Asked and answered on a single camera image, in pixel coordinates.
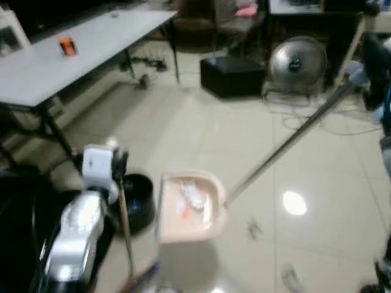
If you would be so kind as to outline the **black rectangular box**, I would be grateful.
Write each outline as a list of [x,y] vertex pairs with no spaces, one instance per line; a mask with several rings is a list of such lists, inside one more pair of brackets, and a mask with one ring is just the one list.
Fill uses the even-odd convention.
[[221,56],[199,61],[202,89],[222,99],[260,95],[265,76],[266,67],[252,59]]

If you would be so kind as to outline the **round metal floor fan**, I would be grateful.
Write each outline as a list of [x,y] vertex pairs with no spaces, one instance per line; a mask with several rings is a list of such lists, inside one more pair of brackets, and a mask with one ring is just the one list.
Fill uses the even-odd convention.
[[262,97],[276,93],[311,99],[318,94],[328,66],[321,42],[305,35],[290,37],[277,45],[266,61],[270,84],[263,89]]

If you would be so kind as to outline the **brown chair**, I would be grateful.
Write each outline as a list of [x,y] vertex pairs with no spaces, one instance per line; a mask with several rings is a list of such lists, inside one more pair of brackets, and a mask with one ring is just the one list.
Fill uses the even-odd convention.
[[216,30],[213,0],[172,0],[171,8],[178,12],[174,27],[186,32],[213,35]]

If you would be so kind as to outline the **black robot foot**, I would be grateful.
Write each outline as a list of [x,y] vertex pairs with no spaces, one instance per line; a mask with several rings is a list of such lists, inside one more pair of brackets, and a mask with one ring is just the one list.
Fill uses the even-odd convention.
[[388,283],[365,284],[358,293],[391,293],[391,285]]

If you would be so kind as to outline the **small orange black device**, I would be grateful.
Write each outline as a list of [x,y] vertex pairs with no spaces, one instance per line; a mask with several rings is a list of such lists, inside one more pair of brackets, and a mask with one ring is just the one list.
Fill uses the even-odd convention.
[[73,57],[78,55],[78,50],[76,50],[75,42],[72,37],[61,37],[58,39],[58,43],[64,56]]

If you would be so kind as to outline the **black desk with white top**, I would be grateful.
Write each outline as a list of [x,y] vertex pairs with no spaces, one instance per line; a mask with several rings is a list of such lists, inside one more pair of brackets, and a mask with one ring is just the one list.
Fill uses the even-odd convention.
[[383,0],[266,0],[270,24],[268,33],[284,40],[304,35],[324,45],[329,66],[325,89],[335,84],[344,61],[352,58],[361,37],[365,16],[377,16]]

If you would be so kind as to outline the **white crumpled paper scrap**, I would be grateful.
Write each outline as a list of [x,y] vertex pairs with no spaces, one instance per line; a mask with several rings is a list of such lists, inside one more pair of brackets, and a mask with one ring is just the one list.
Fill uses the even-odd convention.
[[180,184],[185,201],[189,206],[198,212],[203,212],[206,207],[206,198],[195,184],[195,181],[184,181]]

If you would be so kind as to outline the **white folding table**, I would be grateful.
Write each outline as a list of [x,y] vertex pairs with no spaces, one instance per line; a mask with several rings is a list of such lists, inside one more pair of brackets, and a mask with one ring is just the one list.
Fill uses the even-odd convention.
[[[39,128],[18,133],[55,140],[72,160],[73,149],[49,112],[53,98],[154,30],[168,37],[176,53],[176,16],[175,10],[112,9],[1,58],[0,109],[36,115],[41,119]],[[72,37],[78,55],[64,56],[58,43],[61,37]]]

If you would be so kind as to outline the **dark chair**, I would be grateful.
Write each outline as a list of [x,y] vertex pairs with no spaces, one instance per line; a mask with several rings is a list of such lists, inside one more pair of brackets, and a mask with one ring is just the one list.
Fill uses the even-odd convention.
[[[242,56],[245,42],[251,39],[254,30],[265,21],[269,0],[213,0],[217,33],[224,37],[227,54]],[[257,3],[257,16],[240,18],[235,16],[237,6]]]

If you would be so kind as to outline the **pink cloth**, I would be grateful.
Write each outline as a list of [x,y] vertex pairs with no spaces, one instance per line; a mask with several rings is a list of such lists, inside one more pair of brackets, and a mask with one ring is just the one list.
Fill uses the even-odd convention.
[[251,18],[257,16],[258,5],[257,3],[247,3],[237,6],[235,16],[240,18]]

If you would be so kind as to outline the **black round waste bin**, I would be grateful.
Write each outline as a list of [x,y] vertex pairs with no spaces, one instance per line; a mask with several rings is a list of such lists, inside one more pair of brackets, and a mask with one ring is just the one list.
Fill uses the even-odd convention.
[[155,219],[153,181],[145,174],[126,174],[123,186],[130,235],[136,236],[145,231]]

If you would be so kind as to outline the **white framed board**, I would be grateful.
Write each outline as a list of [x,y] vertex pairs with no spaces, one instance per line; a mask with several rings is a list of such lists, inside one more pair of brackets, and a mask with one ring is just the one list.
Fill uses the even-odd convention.
[[0,59],[31,47],[16,13],[0,7]]

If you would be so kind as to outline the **pink long-handled dustpan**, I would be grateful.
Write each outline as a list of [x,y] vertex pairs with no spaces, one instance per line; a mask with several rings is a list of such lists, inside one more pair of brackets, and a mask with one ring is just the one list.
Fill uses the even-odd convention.
[[[225,185],[215,174],[204,170],[190,168],[164,174],[160,181],[157,226],[160,243],[204,242],[218,237],[227,224],[231,204],[299,140],[309,134],[314,126],[321,123],[353,90],[369,82],[361,62],[350,61],[345,66],[345,73],[346,83],[339,86],[284,142],[268,153],[232,192],[227,192]],[[185,201],[180,190],[180,184],[184,181],[195,181],[205,196],[203,212],[193,210]]]

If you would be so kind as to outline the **brown stick broom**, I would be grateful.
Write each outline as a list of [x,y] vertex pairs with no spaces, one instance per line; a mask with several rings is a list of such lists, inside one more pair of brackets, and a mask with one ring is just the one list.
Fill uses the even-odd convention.
[[[107,137],[105,145],[113,148],[114,151],[125,151],[120,148],[119,142],[115,137]],[[157,293],[157,277],[160,271],[159,256],[150,255],[141,265],[135,262],[133,237],[130,235],[128,226],[128,208],[125,201],[125,187],[117,185],[119,195],[117,206],[119,214],[117,227],[121,231],[121,237],[125,241],[126,260],[128,260],[128,277],[120,288],[119,293]]]

